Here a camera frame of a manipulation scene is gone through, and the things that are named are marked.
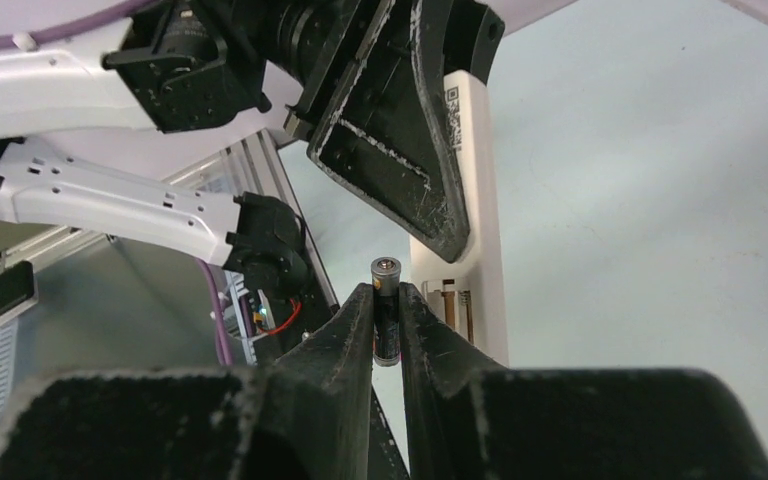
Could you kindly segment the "black AA battery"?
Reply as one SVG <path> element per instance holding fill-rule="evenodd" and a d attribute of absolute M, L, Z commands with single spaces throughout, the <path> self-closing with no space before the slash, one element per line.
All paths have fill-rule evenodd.
<path fill-rule="evenodd" d="M 399 287 L 401 263 L 393 257 L 374 260 L 370 267 L 373 286 L 373 359 L 380 367 L 395 366 L 401 355 L 399 334 Z"/>

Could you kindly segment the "white remote control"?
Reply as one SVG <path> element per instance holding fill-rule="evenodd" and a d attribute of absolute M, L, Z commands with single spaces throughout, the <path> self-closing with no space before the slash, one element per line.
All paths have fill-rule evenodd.
<path fill-rule="evenodd" d="M 450 137 L 457 154 L 471 231 L 456 263 L 410 240 L 410 279 L 431 311 L 475 347 L 507 366 L 508 325 L 487 86 L 465 71 L 444 79 Z"/>

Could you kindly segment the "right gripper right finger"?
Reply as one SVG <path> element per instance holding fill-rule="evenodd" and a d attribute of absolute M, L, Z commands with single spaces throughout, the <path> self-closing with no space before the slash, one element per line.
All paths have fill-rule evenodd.
<path fill-rule="evenodd" d="M 690 368 L 513 369 L 400 287 L 415 479 L 768 479 L 732 390 Z"/>

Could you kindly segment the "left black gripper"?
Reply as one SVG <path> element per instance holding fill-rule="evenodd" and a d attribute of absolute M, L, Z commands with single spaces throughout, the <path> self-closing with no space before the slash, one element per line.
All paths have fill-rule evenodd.
<path fill-rule="evenodd" d="M 443 76 L 487 84 L 506 27 L 489 5 L 226 1 L 224 26 L 254 55 L 244 73 L 271 62 L 303 87 L 285 130 L 310 141 L 323 172 L 443 261 L 463 256 L 470 224 Z"/>

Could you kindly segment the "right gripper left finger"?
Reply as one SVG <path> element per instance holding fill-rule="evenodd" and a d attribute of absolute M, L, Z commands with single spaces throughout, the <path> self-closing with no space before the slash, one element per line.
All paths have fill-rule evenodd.
<path fill-rule="evenodd" d="M 0 479 L 241 479 L 249 379 L 275 362 L 33 379 L 0 421 Z"/>

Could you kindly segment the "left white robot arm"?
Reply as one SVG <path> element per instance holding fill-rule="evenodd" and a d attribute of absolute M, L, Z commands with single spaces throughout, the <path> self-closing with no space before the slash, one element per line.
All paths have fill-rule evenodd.
<path fill-rule="evenodd" d="M 18 15 L 28 1 L 0 1 Z M 474 221 L 450 85 L 486 81 L 504 20 L 485 1 L 118 1 L 0 35 L 0 221 L 177 250 L 275 298 L 312 268 L 295 214 L 264 195 L 165 186 L 266 128 L 441 261 Z"/>

